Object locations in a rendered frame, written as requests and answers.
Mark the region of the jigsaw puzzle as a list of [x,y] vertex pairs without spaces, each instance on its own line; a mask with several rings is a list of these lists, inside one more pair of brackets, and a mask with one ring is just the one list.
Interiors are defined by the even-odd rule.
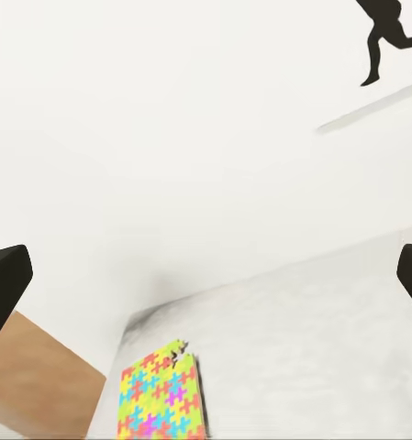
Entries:
[[117,440],[206,440],[195,355],[181,339],[122,371]]

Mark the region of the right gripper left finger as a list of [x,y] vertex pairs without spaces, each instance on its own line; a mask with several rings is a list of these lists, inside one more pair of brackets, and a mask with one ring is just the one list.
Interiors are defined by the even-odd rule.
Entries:
[[0,249],[0,332],[32,279],[37,277],[24,244]]

